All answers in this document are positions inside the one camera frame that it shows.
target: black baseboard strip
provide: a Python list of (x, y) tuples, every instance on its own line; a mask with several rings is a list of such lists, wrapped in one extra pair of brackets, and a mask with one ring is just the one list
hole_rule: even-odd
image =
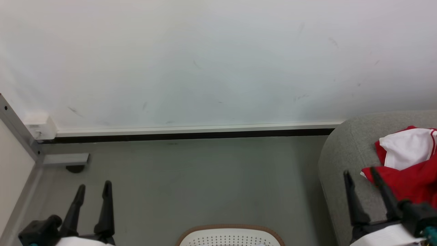
[(144, 134), (144, 135), (90, 136), (90, 137), (56, 137), (53, 140), (45, 140), (41, 144), (76, 144), (76, 143), (96, 143), (96, 142), (151, 141), (151, 140), (203, 139), (203, 138), (233, 138), (233, 137), (320, 136), (320, 135), (329, 135), (333, 130), (334, 129), (332, 128), (326, 128), (326, 129)]

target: white cloth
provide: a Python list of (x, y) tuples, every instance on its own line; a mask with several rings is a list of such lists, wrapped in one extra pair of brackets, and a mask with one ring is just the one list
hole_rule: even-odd
[(369, 233), (353, 242), (350, 246), (406, 246), (424, 240), (424, 238), (413, 237), (402, 224), (396, 224)]
[(428, 160), (436, 152), (437, 131), (416, 128), (381, 137), (387, 151), (384, 165), (398, 170)]
[(95, 240), (83, 239), (78, 237), (64, 237), (56, 246), (112, 246)]

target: black rubber foot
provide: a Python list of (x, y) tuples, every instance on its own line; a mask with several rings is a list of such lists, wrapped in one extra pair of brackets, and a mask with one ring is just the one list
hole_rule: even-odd
[(80, 173), (85, 169), (85, 165), (66, 166), (65, 169), (72, 173)]

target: white wall trim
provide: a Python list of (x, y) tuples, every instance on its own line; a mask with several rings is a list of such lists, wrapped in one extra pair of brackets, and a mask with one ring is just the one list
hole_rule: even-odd
[(143, 134), (178, 134), (205, 132), (238, 132), (265, 130), (298, 130), (336, 128), (343, 121), (282, 123), (282, 124), (252, 124), (209, 127), (157, 127), (157, 128), (120, 128), (120, 129), (77, 129), (58, 130), (57, 137), (89, 137), (89, 136), (118, 136)]

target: red cloth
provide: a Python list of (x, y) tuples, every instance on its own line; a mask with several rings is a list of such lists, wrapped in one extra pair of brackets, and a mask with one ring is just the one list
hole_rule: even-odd
[[(409, 126), (404, 130), (413, 128), (416, 127)], [(375, 146), (379, 160), (384, 165), (387, 152), (379, 145), (379, 141)], [(432, 207), (437, 208), (437, 155), (400, 171), (385, 166), (376, 169), (398, 200), (410, 199), (413, 203), (428, 202)], [(373, 183), (370, 167), (362, 169), (362, 172)]]

